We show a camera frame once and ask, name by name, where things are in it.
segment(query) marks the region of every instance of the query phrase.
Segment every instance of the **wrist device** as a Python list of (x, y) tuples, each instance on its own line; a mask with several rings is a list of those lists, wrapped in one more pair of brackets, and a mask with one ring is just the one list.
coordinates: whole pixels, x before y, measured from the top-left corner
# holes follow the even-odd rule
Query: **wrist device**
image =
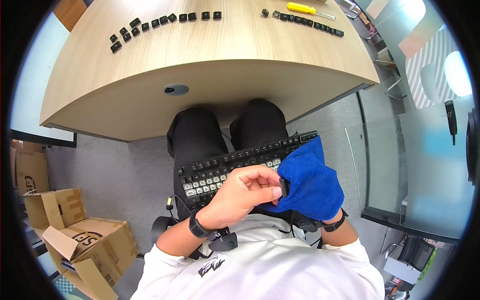
[(190, 216), (188, 228), (190, 229), (190, 232), (199, 239), (206, 238), (210, 233), (214, 232), (215, 230), (206, 230), (205, 228), (203, 228), (202, 225), (198, 223), (197, 212), (198, 210), (195, 210)]
[(343, 208), (340, 208), (340, 209), (342, 210), (342, 217), (340, 220), (336, 221), (335, 223), (325, 224), (322, 221), (318, 221), (320, 223), (320, 227), (323, 227), (326, 232), (333, 232), (337, 230), (343, 224), (343, 221), (345, 221), (345, 217), (347, 217), (348, 214), (343, 210)]

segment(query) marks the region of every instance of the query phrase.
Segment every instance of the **black keyboard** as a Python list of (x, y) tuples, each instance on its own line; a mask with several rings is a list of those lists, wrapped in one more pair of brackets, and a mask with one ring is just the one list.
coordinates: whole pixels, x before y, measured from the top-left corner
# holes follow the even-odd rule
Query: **black keyboard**
[(264, 165), (276, 171), (287, 155), (317, 135), (317, 131), (295, 134), (282, 141), (243, 149), (177, 168), (185, 193), (183, 197), (185, 204), (190, 212), (205, 207), (233, 169)]

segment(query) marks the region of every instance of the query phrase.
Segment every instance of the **leg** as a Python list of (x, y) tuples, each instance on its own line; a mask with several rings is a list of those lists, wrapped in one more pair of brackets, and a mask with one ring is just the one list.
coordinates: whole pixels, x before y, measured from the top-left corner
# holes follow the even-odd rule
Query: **leg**
[[(167, 133), (168, 153), (175, 159), (174, 170), (214, 156), (228, 153), (215, 115), (203, 108), (190, 108), (179, 112)], [(182, 184), (173, 175), (173, 191), (184, 199)], [(190, 216), (182, 202), (177, 202), (180, 221)]]
[[(273, 103), (263, 99), (248, 102), (230, 124), (232, 145), (235, 150), (261, 146), (288, 138), (285, 116)], [(272, 213), (255, 207), (251, 214), (263, 214), (291, 221), (292, 211)]]

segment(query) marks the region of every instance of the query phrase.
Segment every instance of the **screwdriver handle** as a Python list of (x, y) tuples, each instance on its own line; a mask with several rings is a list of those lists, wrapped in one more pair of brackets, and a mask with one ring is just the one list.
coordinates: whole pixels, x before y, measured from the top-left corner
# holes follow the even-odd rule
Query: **screwdriver handle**
[(298, 4), (298, 3), (293, 3), (289, 2), (287, 4), (287, 8), (291, 11), (296, 11), (296, 12), (306, 12), (306, 13), (315, 13), (315, 8), (309, 7), (308, 5), (303, 5), (303, 4)]

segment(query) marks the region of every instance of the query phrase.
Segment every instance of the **hand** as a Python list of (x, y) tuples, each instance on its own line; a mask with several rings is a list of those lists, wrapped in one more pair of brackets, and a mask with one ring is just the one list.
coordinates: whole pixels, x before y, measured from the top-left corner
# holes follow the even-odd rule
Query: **hand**
[(197, 220), (207, 230), (237, 224), (261, 203), (282, 196), (280, 176), (265, 166), (237, 168), (230, 173), (212, 201), (197, 213)]

